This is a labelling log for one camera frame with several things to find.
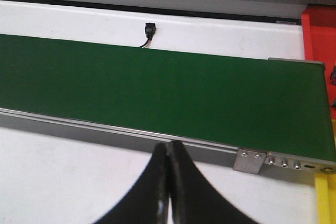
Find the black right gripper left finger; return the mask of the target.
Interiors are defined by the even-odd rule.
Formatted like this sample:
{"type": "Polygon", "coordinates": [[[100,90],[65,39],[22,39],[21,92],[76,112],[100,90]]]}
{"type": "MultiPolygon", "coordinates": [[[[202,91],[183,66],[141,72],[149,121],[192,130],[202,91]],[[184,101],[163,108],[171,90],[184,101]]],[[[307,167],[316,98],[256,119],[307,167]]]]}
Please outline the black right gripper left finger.
{"type": "Polygon", "coordinates": [[[167,148],[156,144],[138,180],[123,198],[96,223],[167,223],[167,148]]]}

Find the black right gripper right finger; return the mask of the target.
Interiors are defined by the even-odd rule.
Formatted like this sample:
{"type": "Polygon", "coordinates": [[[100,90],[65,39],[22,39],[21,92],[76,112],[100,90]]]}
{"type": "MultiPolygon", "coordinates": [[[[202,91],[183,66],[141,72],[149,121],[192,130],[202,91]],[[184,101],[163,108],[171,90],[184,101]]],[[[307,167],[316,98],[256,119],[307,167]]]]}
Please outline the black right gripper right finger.
{"type": "Polygon", "coordinates": [[[174,223],[256,223],[210,184],[182,142],[169,144],[167,160],[174,223]]]}

